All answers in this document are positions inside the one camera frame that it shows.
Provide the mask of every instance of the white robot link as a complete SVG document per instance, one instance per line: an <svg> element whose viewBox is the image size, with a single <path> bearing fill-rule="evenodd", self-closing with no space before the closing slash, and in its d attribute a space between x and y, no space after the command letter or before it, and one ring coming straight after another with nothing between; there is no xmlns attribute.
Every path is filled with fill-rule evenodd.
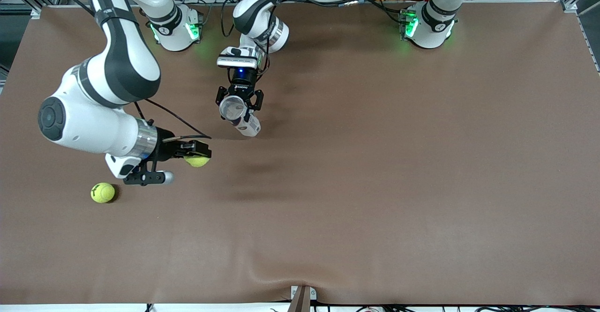
<svg viewBox="0 0 600 312"><path fill-rule="evenodd" d="M254 112L262 105L263 93L255 90L259 67L265 52L283 48L289 36L285 22L272 15L272 9L284 0L242 0L233 11L235 28L242 33L239 47L227 47L217 65L228 69L229 88L219 88L216 103L221 117L229 120L243 135L255 136L261 130ZM313 0L335 3L341 0Z"/></svg>
<svg viewBox="0 0 600 312"><path fill-rule="evenodd" d="M401 32L424 49L434 49L450 37L458 9L464 0L428 0L403 11Z"/></svg>
<svg viewBox="0 0 600 312"><path fill-rule="evenodd" d="M200 40L202 14L173 0L133 0L146 17L154 37L165 49L181 51Z"/></svg>
<svg viewBox="0 0 600 312"><path fill-rule="evenodd" d="M171 131L124 112L124 105L156 93L158 62L144 43L127 0L90 2L107 38L106 48L63 75L58 90L39 108L39 129L58 145L104 153L113 175L126 184L168 184L173 174L156 171L157 162L210 158L211 152L205 143L182 141Z"/></svg>

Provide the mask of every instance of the white cylinder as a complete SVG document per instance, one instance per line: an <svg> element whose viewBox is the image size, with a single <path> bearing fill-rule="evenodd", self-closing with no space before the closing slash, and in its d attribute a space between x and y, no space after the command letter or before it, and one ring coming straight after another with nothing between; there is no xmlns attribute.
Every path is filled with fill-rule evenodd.
<svg viewBox="0 0 600 312"><path fill-rule="evenodd" d="M244 120L247 111L246 103L238 96L228 96L219 105L221 116L231 122L236 130L244 136L255 137L261 131L261 123L252 113L248 121Z"/></svg>

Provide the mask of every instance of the green indicator light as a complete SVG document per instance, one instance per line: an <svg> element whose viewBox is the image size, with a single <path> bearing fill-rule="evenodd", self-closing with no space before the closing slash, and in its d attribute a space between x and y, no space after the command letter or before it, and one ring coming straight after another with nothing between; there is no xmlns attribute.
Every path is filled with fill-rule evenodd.
<svg viewBox="0 0 600 312"><path fill-rule="evenodd" d="M414 35L414 31L416 30L416 27L418 25L419 25L419 19L417 17L414 17L413 20L411 22L409 22L406 26L406 36L412 37Z"/></svg>
<svg viewBox="0 0 600 312"><path fill-rule="evenodd" d="M154 28L154 25L150 24L150 28L152 29L152 33L154 34L154 39L156 39L156 41L159 41L158 35L156 34L156 29Z"/></svg>
<svg viewBox="0 0 600 312"><path fill-rule="evenodd" d="M198 39L200 32L198 32L198 26L196 26L195 24L188 24L186 23L186 29L188 30L189 36L193 39L196 40Z"/></svg>

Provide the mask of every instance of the brown tablecloth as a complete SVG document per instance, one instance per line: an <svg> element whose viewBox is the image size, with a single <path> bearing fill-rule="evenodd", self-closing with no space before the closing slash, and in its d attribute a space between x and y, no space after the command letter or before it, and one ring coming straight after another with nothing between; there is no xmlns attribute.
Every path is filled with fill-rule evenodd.
<svg viewBox="0 0 600 312"><path fill-rule="evenodd" d="M217 55L237 44L218 13L201 45L151 45L154 99L212 135L214 158L163 163L174 184L106 205L89 195L117 182L104 157L37 126L105 37L78 8L30 22L0 96L2 303L274 301L309 284L336 304L600 304L600 79L574 15L469 3L422 50L373 6L285 4L291 38L246 139L214 105Z"/></svg>

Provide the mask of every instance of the tennis ball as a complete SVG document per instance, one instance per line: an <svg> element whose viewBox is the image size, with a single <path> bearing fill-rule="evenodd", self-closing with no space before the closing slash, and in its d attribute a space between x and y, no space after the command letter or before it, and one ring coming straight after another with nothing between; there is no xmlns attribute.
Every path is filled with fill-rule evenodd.
<svg viewBox="0 0 600 312"><path fill-rule="evenodd" d="M210 157L205 156L184 156L184 160L194 168L200 168L210 160Z"/></svg>
<svg viewBox="0 0 600 312"><path fill-rule="evenodd" d="M92 199L98 203L107 203L114 197L114 187L110 183L96 184L91 191Z"/></svg>

